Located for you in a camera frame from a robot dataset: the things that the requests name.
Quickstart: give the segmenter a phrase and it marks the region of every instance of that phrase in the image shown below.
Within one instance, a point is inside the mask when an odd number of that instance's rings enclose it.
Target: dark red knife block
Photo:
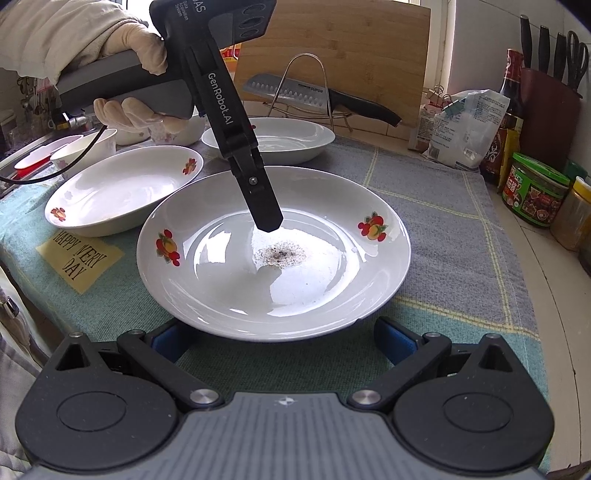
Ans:
[[[524,68],[521,99],[525,110],[521,152],[562,171],[579,121],[579,95],[550,75]]]

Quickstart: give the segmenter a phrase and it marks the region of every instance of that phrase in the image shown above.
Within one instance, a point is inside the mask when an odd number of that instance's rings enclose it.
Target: green label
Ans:
[[[515,166],[511,167],[502,197],[515,213],[540,226],[552,223],[563,201],[562,197],[543,188]]]

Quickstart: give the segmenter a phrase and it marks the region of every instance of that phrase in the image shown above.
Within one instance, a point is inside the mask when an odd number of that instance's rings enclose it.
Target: black handle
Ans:
[[[548,27],[540,27],[540,45],[538,48],[538,69],[542,73],[548,73],[550,66],[550,30]]]
[[[562,82],[564,68],[566,67],[566,37],[559,33],[556,37],[556,50],[554,51],[554,78]]]
[[[346,93],[337,92],[336,90],[329,90],[330,106],[335,109],[338,106],[344,106],[346,109],[358,115],[366,116],[368,118],[375,118],[386,122],[393,127],[397,127],[402,120],[392,110],[375,102],[364,100],[362,98],[354,97]]]
[[[530,19],[526,15],[521,15],[521,49],[523,50],[523,58],[525,67],[531,68],[531,26]]]

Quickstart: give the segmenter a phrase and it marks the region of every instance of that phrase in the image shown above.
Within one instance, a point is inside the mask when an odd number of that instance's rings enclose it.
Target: metal screw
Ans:
[[[351,398],[359,405],[375,405],[382,399],[382,395],[375,390],[357,390]]]
[[[220,395],[210,388],[200,388],[199,390],[193,390],[189,395],[191,401],[197,405],[209,405],[210,403],[216,402],[219,397]]]

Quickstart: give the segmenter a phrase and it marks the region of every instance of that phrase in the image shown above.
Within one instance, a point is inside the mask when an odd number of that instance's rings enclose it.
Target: jar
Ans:
[[[556,215],[550,232],[567,250],[577,251],[591,230],[591,185],[577,177]]]
[[[591,277],[591,233],[588,233],[587,236],[583,237],[581,240],[579,262],[581,262],[581,266]]]
[[[503,201],[528,223],[548,228],[569,191],[569,178],[527,155],[514,153],[513,160]]]

